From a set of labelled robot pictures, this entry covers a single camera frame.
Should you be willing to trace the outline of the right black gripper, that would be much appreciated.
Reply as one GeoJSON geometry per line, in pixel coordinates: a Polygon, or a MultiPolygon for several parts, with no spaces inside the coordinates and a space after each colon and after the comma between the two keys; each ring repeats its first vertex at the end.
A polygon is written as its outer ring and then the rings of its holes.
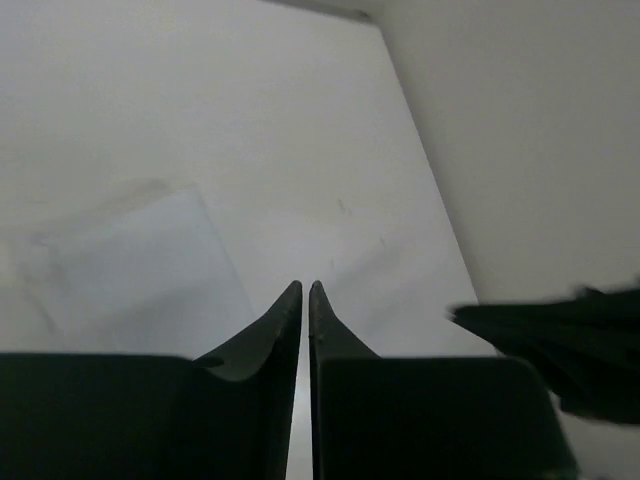
{"type": "Polygon", "coordinates": [[[639,290],[582,288],[550,303],[463,304],[452,323],[529,362],[562,412],[639,423],[639,290]]]}

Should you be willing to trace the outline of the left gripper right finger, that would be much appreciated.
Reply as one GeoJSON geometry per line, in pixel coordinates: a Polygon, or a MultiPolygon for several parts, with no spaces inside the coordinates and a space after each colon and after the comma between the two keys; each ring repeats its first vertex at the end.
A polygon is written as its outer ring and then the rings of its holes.
{"type": "Polygon", "coordinates": [[[540,377],[501,357],[377,355],[309,292],[317,479],[576,479],[540,377]]]}

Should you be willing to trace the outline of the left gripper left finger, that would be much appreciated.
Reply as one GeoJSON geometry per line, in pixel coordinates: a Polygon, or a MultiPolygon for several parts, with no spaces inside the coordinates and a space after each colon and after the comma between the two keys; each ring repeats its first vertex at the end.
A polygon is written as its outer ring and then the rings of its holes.
{"type": "Polygon", "coordinates": [[[5,479],[282,479],[303,291],[209,353],[6,353],[5,479]]]}

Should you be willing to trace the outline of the white skirt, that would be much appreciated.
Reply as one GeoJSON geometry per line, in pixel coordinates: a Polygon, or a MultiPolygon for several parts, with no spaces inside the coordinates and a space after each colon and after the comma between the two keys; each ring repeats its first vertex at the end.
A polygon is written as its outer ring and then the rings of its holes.
{"type": "Polygon", "coordinates": [[[194,358],[255,318],[195,187],[44,225],[16,256],[36,315],[20,350],[194,358]]]}

